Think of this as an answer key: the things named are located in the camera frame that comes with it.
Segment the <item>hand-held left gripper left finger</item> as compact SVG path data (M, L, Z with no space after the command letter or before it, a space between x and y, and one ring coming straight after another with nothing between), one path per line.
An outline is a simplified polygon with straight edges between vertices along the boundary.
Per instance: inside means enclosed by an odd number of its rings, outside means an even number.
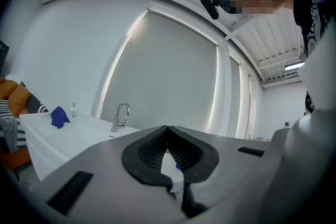
M123 150L156 131L153 127L95 144L49 174L35 195L49 202L78 171L92 174L90 182L67 213L72 221L183 221L166 188L138 182L124 169Z

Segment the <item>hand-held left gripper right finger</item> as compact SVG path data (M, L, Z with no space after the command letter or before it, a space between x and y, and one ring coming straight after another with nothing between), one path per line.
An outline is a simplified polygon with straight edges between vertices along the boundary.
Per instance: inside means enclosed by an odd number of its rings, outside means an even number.
M270 142L169 127L173 144L187 156L183 206L168 210L169 221L280 221L274 179L286 130Z

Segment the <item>white vanity cabinet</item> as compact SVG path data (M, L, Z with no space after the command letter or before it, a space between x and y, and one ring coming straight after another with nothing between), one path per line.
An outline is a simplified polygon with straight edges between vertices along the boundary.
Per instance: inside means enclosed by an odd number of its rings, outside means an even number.
M112 123L83 113L60 129L51 124L50 112L23 114L19 116L19 121L40 181L87 148L138 131L121 127L112 132Z

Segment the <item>blue cloth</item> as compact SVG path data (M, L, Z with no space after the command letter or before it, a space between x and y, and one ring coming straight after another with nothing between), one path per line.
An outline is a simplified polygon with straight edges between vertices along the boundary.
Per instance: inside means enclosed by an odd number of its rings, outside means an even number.
M70 121L64 109L58 106L51 112L51 124L60 129L65 123L70 123Z

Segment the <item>narrow grey roller blind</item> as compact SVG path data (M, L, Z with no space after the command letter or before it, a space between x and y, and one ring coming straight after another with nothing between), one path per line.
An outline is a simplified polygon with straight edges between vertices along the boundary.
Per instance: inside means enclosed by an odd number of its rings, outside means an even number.
M227 136L236 137L240 109L240 65L233 58L230 58L230 66L232 74L232 93Z

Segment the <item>orange sofa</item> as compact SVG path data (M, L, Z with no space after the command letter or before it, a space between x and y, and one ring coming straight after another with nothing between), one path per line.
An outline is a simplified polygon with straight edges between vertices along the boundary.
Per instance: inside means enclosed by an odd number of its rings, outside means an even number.
M21 83L7 81L3 78L0 78L0 100L8 101L9 96L14 92L19 84ZM24 108L19 113L19 116L28 113L28 110ZM30 155L27 147L18 149L14 153L5 153L0 147L0 163L3 164L8 170L15 170L29 161Z

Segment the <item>black white striped blanket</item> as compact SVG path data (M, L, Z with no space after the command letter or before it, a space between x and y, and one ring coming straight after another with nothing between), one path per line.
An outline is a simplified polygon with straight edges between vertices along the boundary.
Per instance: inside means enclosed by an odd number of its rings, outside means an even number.
M0 147L5 153L27 147L25 130L19 118L13 116L6 100L0 100Z

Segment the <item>orange cushion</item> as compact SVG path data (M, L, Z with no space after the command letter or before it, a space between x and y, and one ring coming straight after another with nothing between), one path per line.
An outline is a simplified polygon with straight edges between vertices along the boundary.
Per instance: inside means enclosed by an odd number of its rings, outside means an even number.
M19 116L19 113L26 107L29 98L30 92L22 84L19 84L7 101L13 116Z

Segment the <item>large grey roller blind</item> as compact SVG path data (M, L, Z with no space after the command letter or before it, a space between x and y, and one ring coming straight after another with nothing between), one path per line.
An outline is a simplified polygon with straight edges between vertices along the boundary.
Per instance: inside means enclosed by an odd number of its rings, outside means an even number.
M211 123L216 46L189 28L148 12L113 72L101 118L118 115L143 130L177 125L205 131Z

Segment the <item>ceiling tube lamp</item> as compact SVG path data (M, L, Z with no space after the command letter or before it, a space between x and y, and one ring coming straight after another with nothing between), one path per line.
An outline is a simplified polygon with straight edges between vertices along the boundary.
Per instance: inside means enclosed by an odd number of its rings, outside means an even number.
M304 61L302 62L298 62L298 63L292 63L290 65L285 66L285 71L291 71L291 70L296 70L299 69L300 67L302 67L304 65Z

